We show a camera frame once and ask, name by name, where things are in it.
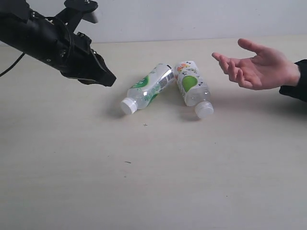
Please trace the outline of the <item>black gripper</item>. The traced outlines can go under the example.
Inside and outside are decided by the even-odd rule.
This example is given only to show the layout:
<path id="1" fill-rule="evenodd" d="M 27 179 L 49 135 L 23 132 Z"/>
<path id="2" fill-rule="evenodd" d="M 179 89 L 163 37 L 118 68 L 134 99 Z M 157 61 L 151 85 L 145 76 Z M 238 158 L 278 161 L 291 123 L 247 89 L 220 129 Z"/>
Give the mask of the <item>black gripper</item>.
<path id="1" fill-rule="evenodd" d="M 85 34 L 70 32 L 61 20 L 32 20 L 33 57 L 84 85 L 111 87 L 116 76 L 104 59 L 90 48 L 92 40 Z"/>

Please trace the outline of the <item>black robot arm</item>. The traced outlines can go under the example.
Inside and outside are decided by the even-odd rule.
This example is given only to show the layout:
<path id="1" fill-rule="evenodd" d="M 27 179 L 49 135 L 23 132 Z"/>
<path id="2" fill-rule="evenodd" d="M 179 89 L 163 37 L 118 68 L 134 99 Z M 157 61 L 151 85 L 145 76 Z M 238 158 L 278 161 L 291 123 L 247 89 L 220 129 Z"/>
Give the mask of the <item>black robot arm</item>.
<path id="1" fill-rule="evenodd" d="M 111 87 L 116 76 L 91 48 L 91 38 L 74 32 L 80 21 L 97 23 L 98 3 L 67 0 L 55 16 L 43 16 L 25 0 L 0 2 L 0 40 L 85 85 Z"/>

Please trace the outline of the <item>person's open hand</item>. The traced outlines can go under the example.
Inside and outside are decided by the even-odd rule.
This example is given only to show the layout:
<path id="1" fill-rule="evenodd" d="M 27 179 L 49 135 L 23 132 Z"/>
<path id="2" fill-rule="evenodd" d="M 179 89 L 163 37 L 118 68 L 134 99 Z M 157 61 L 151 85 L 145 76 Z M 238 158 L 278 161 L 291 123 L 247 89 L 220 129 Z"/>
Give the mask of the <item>person's open hand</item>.
<path id="1" fill-rule="evenodd" d="M 212 53 L 231 82 L 255 91 L 298 85 L 301 77 L 299 67 L 281 51 L 243 38 L 238 39 L 237 43 L 242 49 L 256 55 L 238 59 Z"/>

